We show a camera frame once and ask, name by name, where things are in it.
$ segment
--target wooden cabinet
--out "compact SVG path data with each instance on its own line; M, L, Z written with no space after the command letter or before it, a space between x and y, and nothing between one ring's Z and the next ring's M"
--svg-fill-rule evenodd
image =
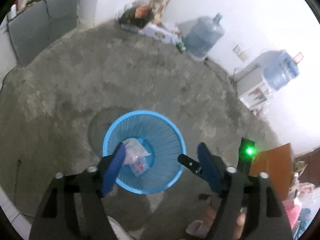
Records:
M320 148L311 153L295 158L297 161L305 161L308 166L299 177L300 182L310 182L316 187L320 186Z

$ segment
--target white box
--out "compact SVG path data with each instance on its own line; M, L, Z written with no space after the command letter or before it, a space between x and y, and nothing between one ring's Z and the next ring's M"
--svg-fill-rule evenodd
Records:
M178 35L171 33L170 31L159 27L153 23L148 23L143 28L143 33L151 38L154 38L157 41L161 41L163 43L169 44L176 44L178 41Z
M249 110L255 109L272 98L271 89L259 67L237 82L237 93L239 100Z

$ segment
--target white tile floor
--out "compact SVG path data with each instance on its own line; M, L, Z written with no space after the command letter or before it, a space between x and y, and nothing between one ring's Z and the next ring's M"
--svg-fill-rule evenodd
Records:
M29 239L29 234L31 230L31 224L25 219L23 215L15 208L13 203L8 199L5 192L0 186L0 206L6 214L7 218L19 233L19 235L24 239Z

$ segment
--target pile of items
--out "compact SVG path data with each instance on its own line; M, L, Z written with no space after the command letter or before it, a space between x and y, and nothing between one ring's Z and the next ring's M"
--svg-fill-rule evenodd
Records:
M115 20L127 31L146 35L166 44L174 44L180 52L186 51L182 31L176 24L163 23L152 13L152 6L139 2L128 4L116 14Z
M11 6L10 12L8 14L9 20L15 18L18 14L22 13L30 6L36 4L37 2L42 0L15 0L14 4Z

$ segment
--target orange board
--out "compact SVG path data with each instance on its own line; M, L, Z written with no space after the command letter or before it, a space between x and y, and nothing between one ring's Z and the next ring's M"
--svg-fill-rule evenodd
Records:
M250 175L258 176L260 172L269 174L278 198L286 200L292 181L290 143L257 154L252 163Z

